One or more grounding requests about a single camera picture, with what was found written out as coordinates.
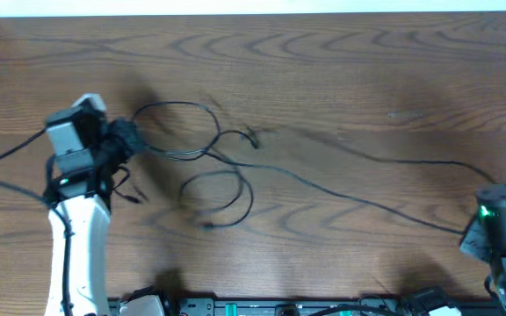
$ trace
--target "green led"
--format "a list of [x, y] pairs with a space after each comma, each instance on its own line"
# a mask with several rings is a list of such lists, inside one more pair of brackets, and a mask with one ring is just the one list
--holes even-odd
[[486, 216], [492, 216], [492, 215], [493, 215], [493, 213], [490, 212], [487, 207], [485, 207], [483, 205], [480, 207], [480, 216], [486, 217]]

